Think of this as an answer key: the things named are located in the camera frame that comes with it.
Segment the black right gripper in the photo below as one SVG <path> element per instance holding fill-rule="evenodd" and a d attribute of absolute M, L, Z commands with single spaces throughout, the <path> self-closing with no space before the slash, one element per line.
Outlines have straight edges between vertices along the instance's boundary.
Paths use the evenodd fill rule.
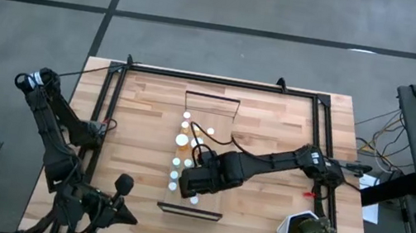
<path fill-rule="evenodd" d="M 228 190 L 245 182 L 238 152 L 217 155 L 213 150 L 205 151 L 198 155 L 198 164 L 193 169 L 191 185 Z"/>

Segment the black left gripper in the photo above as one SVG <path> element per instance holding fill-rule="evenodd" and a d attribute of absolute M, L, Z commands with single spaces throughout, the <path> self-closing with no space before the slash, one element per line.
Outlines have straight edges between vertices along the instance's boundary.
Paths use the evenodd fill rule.
<path fill-rule="evenodd" d="M 100 193 L 96 198 L 98 199 L 98 208 L 97 211 L 92 212 L 90 215 L 90 223 L 88 224 L 86 233 L 97 233 L 99 228 L 108 227 L 111 225 L 110 221 L 115 217 L 116 213 L 119 215 L 116 219 L 117 224 L 137 224 L 138 220 L 125 203 L 118 207 L 117 210 L 117 206 L 119 206 L 122 201 L 120 193 L 115 193 L 112 197 Z"/>

